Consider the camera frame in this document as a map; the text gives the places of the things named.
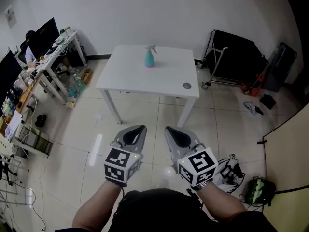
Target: spray bottle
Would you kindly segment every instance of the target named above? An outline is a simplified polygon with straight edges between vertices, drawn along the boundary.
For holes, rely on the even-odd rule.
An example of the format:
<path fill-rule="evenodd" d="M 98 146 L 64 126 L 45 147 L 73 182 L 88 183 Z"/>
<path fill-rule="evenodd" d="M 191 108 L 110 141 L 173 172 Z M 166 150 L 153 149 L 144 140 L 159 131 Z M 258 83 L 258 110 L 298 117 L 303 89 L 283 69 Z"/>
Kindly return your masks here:
<path fill-rule="evenodd" d="M 75 81 L 76 81 L 78 91 L 79 91 L 79 92 L 82 92 L 82 91 L 86 88 L 85 83 L 84 83 L 84 82 L 81 80 L 81 78 L 78 77 L 76 74 L 74 74 L 74 79 L 75 79 Z"/>
<path fill-rule="evenodd" d="M 145 57 L 145 66 L 146 67 L 153 67 L 155 64 L 155 58 L 151 52 L 151 50 L 153 50 L 155 53 L 156 50 L 155 50 L 155 45 L 152 45 L 152 46 L 149 46 L 149 47 L 146 47 L 147 49 L 147 53 L 146 53 L 146 57 Z"/>

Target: metal cart frame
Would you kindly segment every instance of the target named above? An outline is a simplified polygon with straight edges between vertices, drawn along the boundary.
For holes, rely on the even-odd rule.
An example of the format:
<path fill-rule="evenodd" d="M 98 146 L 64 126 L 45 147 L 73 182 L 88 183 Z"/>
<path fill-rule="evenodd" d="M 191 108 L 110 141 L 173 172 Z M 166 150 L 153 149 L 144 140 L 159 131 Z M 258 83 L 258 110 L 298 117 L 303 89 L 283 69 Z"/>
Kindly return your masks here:
<path fill-rule="evenodd" d="M 203 58 L 203 61 L 202 61 L 202 66 L 205 66 L 205 64 L 206 64 L 206 56 L 211 52 L 211 50 L 213 50 L 213 52 L 214 52 L 214 59 L 215 59 L 215 67 L 214 67 L 214 70 L 213 70 L 209 80 L 207 82 L 202 82 L 202 89 L 207 90 L 208 87 L 211 86 L 211 82 L 213 82 L 213 83 L 221 83 L 221 84 L 233 85 L 233 86 L 238 86 L 238 87 L 247 87 L 249 90 L 251 90 L 254 87 L 254 85 L 257 83 L 259 78 L 265 73 L 267 67 L 269 66 L 269 61 L 267 61 L 267 64 L 265 65 L 265 68 L 263 69 L 262 73 L 259 75 L 259 77 L 256 79 L 256 81 L 254 82 L 254 84 L 252 86 L 246 86 L 246 85 L 238 84 L 239 82 L 241 82 L 239 80 L 233 80 L 233 79 L 228 79 L 228 78 L 224 78 L 224 77 L 215 76 L 216 70 L 217 70 L 217 68 L 219 66 L 219 63 L 220 63 L 221 58 L 223 56 L 223 53 L 224 53 L 225 50 L 228 49 L 228 47 L 224 47 L 222 50 L 219 50 L 219 49 L 215 48 L 213 39 L 214 39 L 216 31 L 217 30 L 211 31 L 211 34 L 210 34 L 210 37 L 208 39 L 208 43 L 207 43 L 207 46 L 206 46 L 205 55 L 204 55 L 204 58 Z M 217 57 L 216 57 L 216 52 L 220 53 L 218 61 L 217 61 Z M 224 80 L 227 80 L 229 82 L 213 80 L 214 77 L 215 78 L 224 79 Z"/>

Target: sneaker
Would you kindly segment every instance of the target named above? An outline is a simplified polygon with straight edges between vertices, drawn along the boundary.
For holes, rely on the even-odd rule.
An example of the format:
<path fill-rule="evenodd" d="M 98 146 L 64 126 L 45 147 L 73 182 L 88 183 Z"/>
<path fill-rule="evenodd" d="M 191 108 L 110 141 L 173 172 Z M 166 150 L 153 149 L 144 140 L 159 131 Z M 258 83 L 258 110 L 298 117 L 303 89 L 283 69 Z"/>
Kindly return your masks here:
<path fill-rule="evenodd" d="M 245 101 L 243 105 L 253 114 L 256 115 L 256 110 L 251 101 Z"/>
<path fill-rule="evenodd" d="M 79 72 L 81 72 L 81 70 L 78 69 L 78 68 L 72 68 L 71 70 L 69 70 L 69 73 L 70 73 L 71 75 L 77 74 L 77 73 L 79 73 Z"/>

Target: table leg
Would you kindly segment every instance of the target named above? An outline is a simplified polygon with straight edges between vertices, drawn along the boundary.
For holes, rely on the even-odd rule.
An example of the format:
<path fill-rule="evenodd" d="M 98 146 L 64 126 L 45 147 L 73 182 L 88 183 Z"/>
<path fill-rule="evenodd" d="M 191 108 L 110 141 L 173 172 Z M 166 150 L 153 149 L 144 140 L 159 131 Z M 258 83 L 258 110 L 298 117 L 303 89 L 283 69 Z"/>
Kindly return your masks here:
<path fill-rule="evenodd" d="M 195 98 L 189 98 L 187 100 L 187 103 L 185 104 L 183 112 L 179 118 L 177 127 L 183 127 L 183 124 L 187 120 L 195 101 L 196 101 Z"/>
<path fill-rule="evenodd" d="M 80 44 L 79 44 L 79 42 L 77 40 L 77 36 L 76 35 L 74 36 L 74 39 L 73 39 L 72 42 L 73 42 L 73 44 L 74 44 L 74 46 L 75 46 L 75 48 L 76 48 L 76 50 L 77 50 L 77 52 L 79 54 L 79 57 L 81 58 L 81 60 L 83 62 L 84 67 L 87 67 L 88 64 L 85 62 L 83 51 L 82 51 L 81 46 L 80 46 Z"/>
<path fill-rule="evenodd" d="M 67 89 L 64 87 L 63 83 L 57 78 L 57 76 L 53 72 L 53 70 L 50 67 L 46 68 L 46 70 L 47 70 L 48 74 L 51 76 L 51 78 L 53 79 L 53 81 L 57 84 L 59 89 L 62 91 L 62 93 L 65 96 L 69 96 L 69 93 L 68 93 Z"/>
<path fill-rule="evenodd" d="M 39 83 L 40 83 L 41 87 L 46 91 L 47 94 L 49 94 L 51 97 L 54 95 L 54 94 L 49 90 L 49 88 L 44 84 L 43 81 L 40 81 Z"/>
<path fill-rule="evenodd" d="M 101 92 L 110 112 L 112 113 L 112 115 L 116 119 L 117 124 L 121 124 L 122 123 L 121 117 L 119 116 L 119 113 L 117 111 L 117 108 L 115 107 L 114 102 L 112 101 L 112 98 L 111 98 L 109 91 L 108 90 L 100 90 L 100 92 Z"/>
<path fill-rule="evenodd" d="M 47 80 L 46 76 L 42 75 L 42 80 L 47 85 L 47 87 L 51 90 L 51 92 L 60 100 L 62 104 L 65 104 L 66 101 L 63 99 L 63 97 L 57 92 L 57 90 L 54 88 L 54 86 Z"/>

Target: person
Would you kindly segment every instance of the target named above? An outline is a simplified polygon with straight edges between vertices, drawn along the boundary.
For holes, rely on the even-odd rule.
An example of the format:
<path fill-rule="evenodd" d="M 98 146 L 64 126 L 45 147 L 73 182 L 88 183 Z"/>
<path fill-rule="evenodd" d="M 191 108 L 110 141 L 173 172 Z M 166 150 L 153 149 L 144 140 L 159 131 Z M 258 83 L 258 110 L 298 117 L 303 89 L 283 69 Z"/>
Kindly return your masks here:
<path fill-rule="evenodd" d="M 26 41 L 28 42 L 31 38 L 31 36 L 34 34 L 35 32 L 33 30 L 30 30 L 29 32 L 26 33 Z M 36 61 L 30 47 L 28 46 L 26 49 L 26 53 L 25 53 L 25 58 L 26 58 L 26 64 L 29 68 L 36 68 L 39 63 Z M 57 67 L 60 63 L 63 63 L 63 65 L 65 67 L 67 67 L 68 71 L 70 74 L 76 74 L 80 72 L 80 69 L 78 68 L 73 68 L 70 65 L 70 62 L 68 60 L 68 58 L 66 56 L 59 56 L 55 62 L 53 63 L 52 66 Z"/>
<path fill-rule="evenodd" d="M 72 228 L 58 232 L 98 232 L 104 228 L 123 186 L 106 179 L 77 211 Z M 131 191 L 120 201 L 109 231 L 276 231 L 261 212 L 248 212 L 237 198 L 213 182 L 206 181 L 194 190 L 216 221 L 206 215 L 197 199 L 182 193 L 169 189 Z"/>

